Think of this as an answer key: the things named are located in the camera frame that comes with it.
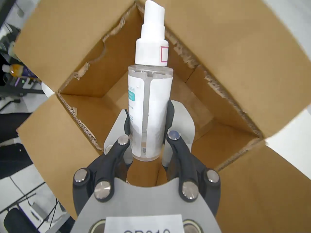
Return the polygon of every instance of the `white floor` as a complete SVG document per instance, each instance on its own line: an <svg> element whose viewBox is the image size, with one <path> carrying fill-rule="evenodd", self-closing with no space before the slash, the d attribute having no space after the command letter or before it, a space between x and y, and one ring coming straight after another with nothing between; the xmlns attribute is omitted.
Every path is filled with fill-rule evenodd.
<svg viewBox="0 0 311 233"><path fill-rule="evenodd" d="M0 108L6 104L10 99L1 100ZM22 98L20 103L11 103L7 106L1 113L13 113L13 112L33 112L40 106L44 101L47 100L47 97L44 94L28 94L24 98ZM10 140L3 144L12 144L12 143L20 143L19 138L14 140ZM12 204L19 198L23 196L21 191L14 185L14 183L20 188L22 193L28 193L38 185L44 182L40 173L37 171L34 165L30 165L27 168L13 174L11 178L7 177L0 180L0 210L3 210L8 205ZM30 204L33 202L37 203L47 214L53 209L56 203L56 199L52 191L49 189L48 185L44 184L36 191L35 196L29 198ZM32 223L38 227L40 222L36 220L36 218L31 214L30 207L27 201L24 201L19 204L24 213L29 217ZM0 214L0 232L7 233L6 229L3 225L3 220L6 216L7 212ZM40 227L40 232L48 232L54 233L59 227L69 218L69 214L64 214L59 205L55 211L55 216L50 228L49 219L48 222L45 222Z"/></svg>

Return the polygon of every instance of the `bottle label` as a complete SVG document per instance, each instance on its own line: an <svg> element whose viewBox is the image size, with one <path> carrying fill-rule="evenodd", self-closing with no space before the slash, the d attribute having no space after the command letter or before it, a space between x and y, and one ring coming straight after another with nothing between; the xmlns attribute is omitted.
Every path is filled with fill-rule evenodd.
<svg viewBox="0 0 311 233"><path fill-rule="evenodd" d="M173 78L153 79L150 83L146 148L142 150L142 119L145 83L129 75L130 140L135 156L152 158L160 154L166 121L167 103Z"/></svg>
<svg viewBox="0 0 311 233"><path fill-rule="evenodd" d="M30 71L29 68L27 68L25 66L23 67L23 72L22 72L21 76L38 78L33 72Z"/></svg>
<svg viewBox="0 0 311 233"><path fill-rule="evenodd" d="M137 157L141 157L142 113L145 83L141 78L130 75L128 77L130 140L132 153Z"/></svg>
<svg viewBox="0 0 311 233"><path fill-rule="evenodd" d="M173 78L153 79L150 83L146 157L161 153L166 122L167 103Z"/></svg>

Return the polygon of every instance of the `clear plastic bottle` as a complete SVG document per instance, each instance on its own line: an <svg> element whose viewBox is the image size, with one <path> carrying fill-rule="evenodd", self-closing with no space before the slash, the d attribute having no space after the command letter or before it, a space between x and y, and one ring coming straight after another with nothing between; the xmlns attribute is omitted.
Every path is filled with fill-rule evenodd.
<svg viewBox="0 0 311 233"><path fill-rule="evenodd" d="M141 161L157 159L163 145L173 79L164 30L164 8L146 1L135 65L129 66L130 139L133 156Z"/></svg>

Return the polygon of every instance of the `white label sticker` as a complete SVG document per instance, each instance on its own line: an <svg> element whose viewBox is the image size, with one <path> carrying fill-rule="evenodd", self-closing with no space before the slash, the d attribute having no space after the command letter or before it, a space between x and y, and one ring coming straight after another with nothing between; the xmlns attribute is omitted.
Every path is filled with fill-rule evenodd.
<svg viewBox="0 0 311 233"><path fill-rule="evenodd" d="M129 116L131 124L130 140L133 154L140 157L145 83L143 79L130 75L128 76L128 82Z"/></svg>
<svg viewBox="0 0 311 233"><path fill-rule="evenodd" d="M161 153L167 103L170 99L173 78L153 79L150 83L149 115L147 126L146 157Z"/></svg>
<svg viewBox="0 0 311 233"><path fill-rule="evenodd" d="M104 233L183 233L181 214L107 217Z"/></svg>

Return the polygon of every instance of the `white spray pump cap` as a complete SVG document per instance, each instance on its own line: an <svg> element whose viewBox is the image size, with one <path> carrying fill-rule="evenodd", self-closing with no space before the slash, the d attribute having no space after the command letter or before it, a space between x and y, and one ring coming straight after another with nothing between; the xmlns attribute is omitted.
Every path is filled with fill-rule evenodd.
<svg viewBox="0 0 311 233"><path fill-rule="evenodd" d="M146 1L141 37L136 41L135 64L167 66L169 43L164 39L165 9Z"/></svg>
<svg viewBox="0 0 311 233"><path fill-rule="evenodd" d="M2 65L2 71L5 73L10 73L11 69L9 65Z"/></svg>

